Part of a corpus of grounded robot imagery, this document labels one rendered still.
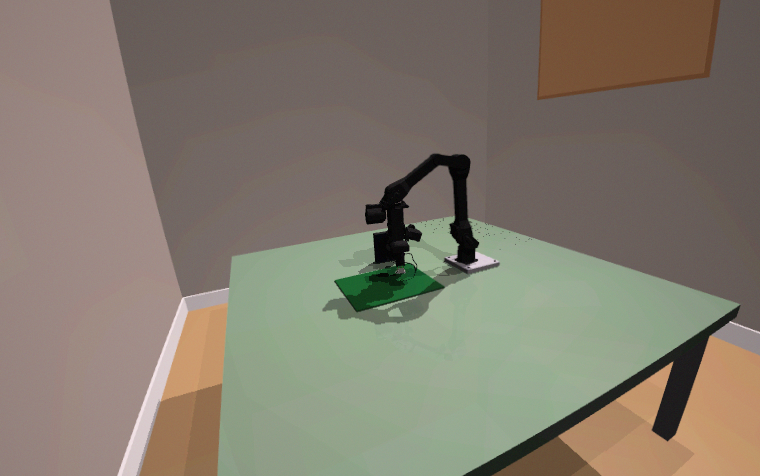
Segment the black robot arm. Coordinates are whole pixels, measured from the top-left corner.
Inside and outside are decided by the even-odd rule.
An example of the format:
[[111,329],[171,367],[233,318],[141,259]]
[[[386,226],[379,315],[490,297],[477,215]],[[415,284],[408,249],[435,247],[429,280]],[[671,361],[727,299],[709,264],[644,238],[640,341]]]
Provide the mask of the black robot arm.
[[[455,221],[454,223],[450,223],[450,234],[460,244],[458,246],[458,258],[455,260],[465,265],[477,262],[478,259],[475,259],[475,248],[478,247],[479,242],[473,237],[467,218],[466,179],[470,171],[470,158],[466,155],[454,154],[445,156],[432,154],[404,178],[388,185],[379,204],[366,204],[366,223],[367,225],[383,223],[386,220],[386,210],[387,222],[403,222],[403,208],[409,208],[403,199],[416,183],[437,166],[448,167],[454,184]],[[410,224],[404,228],[404,235],[406,242],[409,239],[420,242],[422,233],[418,229],[415,229],[414,225]]]

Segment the green circuit board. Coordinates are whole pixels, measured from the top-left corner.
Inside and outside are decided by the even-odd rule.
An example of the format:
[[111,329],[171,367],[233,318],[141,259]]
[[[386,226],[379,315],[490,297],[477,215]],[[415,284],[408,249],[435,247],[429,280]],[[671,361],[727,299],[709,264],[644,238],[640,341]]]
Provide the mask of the green circuit board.
[[409,263],[334,281],[356,312],[445,288]]

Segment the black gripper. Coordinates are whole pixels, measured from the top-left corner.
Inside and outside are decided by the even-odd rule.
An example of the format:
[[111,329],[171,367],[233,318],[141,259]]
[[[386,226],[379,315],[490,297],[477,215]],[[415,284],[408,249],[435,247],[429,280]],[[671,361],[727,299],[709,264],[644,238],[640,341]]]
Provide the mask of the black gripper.
[[396,261],[397,264],[400,264],[402,252],[408,252],[409,244],[405,240],[404,235],[404,228],[405,224],[404,221],[400,223],[387,223],[388,230],[386,231],[386,239],[389,238],[389,241],[387,242],[390,248],[390,251]]

